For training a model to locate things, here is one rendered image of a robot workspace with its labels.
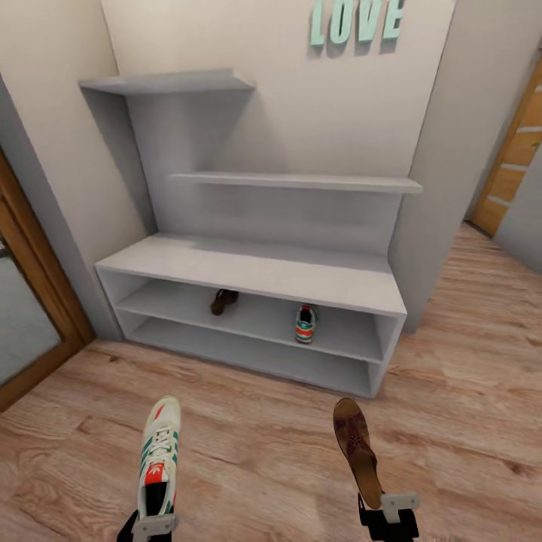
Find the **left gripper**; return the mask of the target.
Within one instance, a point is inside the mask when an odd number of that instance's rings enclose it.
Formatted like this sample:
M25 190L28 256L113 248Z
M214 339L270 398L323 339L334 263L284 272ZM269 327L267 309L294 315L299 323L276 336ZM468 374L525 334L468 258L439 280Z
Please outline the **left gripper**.
M128 522L125 524L125 526L120 531L119 535L117 536L117 542L132 542L133 541L133 533L132 530L134 529L134 525L138 518L138 510L136 510L131 518L129 518ZM162 534L162 535L153 535L149 542L172 542L172 532L169 532L168 534Z

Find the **sandal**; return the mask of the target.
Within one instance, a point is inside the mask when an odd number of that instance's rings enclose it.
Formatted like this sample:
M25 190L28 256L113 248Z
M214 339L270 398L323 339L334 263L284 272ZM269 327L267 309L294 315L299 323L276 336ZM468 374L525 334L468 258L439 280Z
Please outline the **sandal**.
M335 406L333 425L337 441L360 490L360 498L367 509L382 509L384 493L377 478L375 452L370 448L367 421L358 404L343 398Z
M226 305L234 304L239 298L238 291L221 289L216 293L215 302L211 305L212 315L220 316Z

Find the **gym shoe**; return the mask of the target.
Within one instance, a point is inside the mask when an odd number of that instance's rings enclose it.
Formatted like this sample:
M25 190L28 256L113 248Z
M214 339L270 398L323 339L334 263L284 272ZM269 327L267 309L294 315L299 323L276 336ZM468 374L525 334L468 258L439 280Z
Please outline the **gym shoe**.
M172 396L151 410L145 426L138 491L138 518L170 514L175 506L175 474L181 409Z
M314 303L303 303L296 317L296 340L310 343L318 324L318 308Z

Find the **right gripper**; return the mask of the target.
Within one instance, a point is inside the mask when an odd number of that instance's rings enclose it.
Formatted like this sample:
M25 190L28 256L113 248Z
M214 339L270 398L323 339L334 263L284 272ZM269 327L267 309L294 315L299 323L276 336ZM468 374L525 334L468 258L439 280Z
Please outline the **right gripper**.
M361 524L368 526L373 542L413 542L419 536L413 510L399 510L400 523L387 523L383 509L359 508Z

